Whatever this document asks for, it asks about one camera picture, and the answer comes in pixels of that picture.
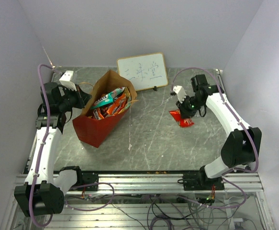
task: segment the white wall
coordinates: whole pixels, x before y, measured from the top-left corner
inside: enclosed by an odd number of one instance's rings
[[[0,225],[36,132],[39,63],[48,59],[21,5],[0,0]]]
[[[56,66],[116,66],[163,52],[167,67],[224,68],[262,0],[19,0]]]
[[[262,130],[258,171],[279,229],[279,0],[264,0],[223,81],[235,109]]]

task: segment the candy wrapper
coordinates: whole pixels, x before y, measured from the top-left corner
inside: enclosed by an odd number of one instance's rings
[[[115,98],[124,91],[125,87],[120,87],[114,91],[102,96],[99,100],[95,101],[90,109],[95,109],[110,103],[113,103]]]
[[[195,123],[190,118],[182,119],[181,112],[179,109],[169,111],[169,113],[172,115],[172,117],[175,119],[175,121],[179,124],[180,127],[190,127],[193,126]]]
[[[92,109],[92,114],[93,114],[92,118],[96,120],[102,120],[109,116],[122,113],[130,106],[129,102],[130,102],[131,95],[127,87],[117,88],[116,90],[114,90],[114,92],[116,92],[115,94],[118,93],[118,95],[111,100],[112,101],[111,103],[107,103],[105,105]],[[101,98],[97,100],[94,104],[96,106],[99,106],[98,103],[105,102],[104,100],[102,101],[102,99],[104,99],[105,97],[106,97],[105,94],[102,95]]]

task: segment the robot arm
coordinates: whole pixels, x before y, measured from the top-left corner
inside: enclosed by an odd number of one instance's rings
[[[216,85],[209,85],[205,75],[197,75],[191,78],[191,84],[195,95],[189,97],[182,86],[175,86],[173,92],[177,95],[178,106],[182,118],[191,118],[197,111],[204,107],[210,108],[216,115],[227,135],[227,140],[221,149],[221,156],[212,163],[204,166],[206,178],[213,179],[221,177],[223,173],[237,165],[246,165],[255,162],[255,154],[248,137],[246,136],[240,123],[232,114],[229,108],[222,101],[220,93]],[[252,128],[248,123],[242,120],[239,114],[227,101],[226,95],[222,90],[225,102],[233,110],[237,118],[242,121],[248,132],[250,133],[257,152],[259,152],[261,131],[259,128]]]
[[[59,143],[64,125],[66,123],[66,112],[71,112],[72,108],[84,108],[90,94],[84,93],[80,87],[70,80],[73,71],[66,71],[60,78],[60,84],[56,82],[45,83],[44,87],[50,105],[50,129],[39,164],[38,177],[34,187],[33,212],[35,216],[60,213],[64,205],[64,196],[73,185],[82,185],[82,173],[78,166],[65,167],[61,169],[59,176],[54,179],[54,163],[56,159],[56,148]],[[37,143],[28,176],[24,185],[15,187],[14,196],[25,216],[29,213],[29,194],[32,187],[33,176],[39,146],[46,133],[47,112],[44,95],[41,93],[43,103],[38,110],[36,120]]]

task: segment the small whiteboard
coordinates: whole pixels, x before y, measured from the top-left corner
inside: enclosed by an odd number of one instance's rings
[[[168,85],[162,53],[124,57],[117,60],[118,73],[129,80],[136,91]]]

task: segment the floor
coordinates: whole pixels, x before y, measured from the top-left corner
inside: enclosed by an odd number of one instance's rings
[[[104,67],[57,69],[73,70],[74,83],[92,84],[109,69],[117,71],[117,68]],[[98,149],[79,141],[72,122],[67,123],[57,148],[55,170],[71,165],[79,165],[82,170],[90,171],[197,170],[219,157],[226,135],[210,110],[204,118],[199,115],[193,117],[195,125],[188,128],[180,128],[169,114],[169,111],[177,109],[177,98],[170,95],[170,84],[179,70],[167,69],[169,85],[158,88],[157,92],[138,92],[139,101]],[[175,84],[182,85],[192,96],[190,78],[200,73],[197,70],[185,71],[177,77]],[[210,84],[214,84],[212,78],[207,76],[207,79]],[[85,92],[91,90],[89,85],[81,85],[81,88]],[[72,118],[80,112],[74,109]]]

